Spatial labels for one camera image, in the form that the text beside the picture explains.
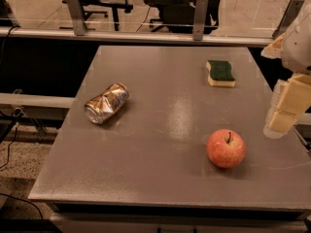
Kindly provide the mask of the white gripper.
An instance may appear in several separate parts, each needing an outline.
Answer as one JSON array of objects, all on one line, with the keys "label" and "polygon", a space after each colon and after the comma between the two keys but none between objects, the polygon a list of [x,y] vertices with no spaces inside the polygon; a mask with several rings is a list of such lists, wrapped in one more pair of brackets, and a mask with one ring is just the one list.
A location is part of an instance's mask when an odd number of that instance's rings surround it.
[{"label": "white gripper", "polygon": [[280,139],[311,107],[311,4],[305,5],[287,28],[260,53],[269,59],[282,59],[285,68],[294,73],[274,86],[271,107],[267,112],[263,134]]}]

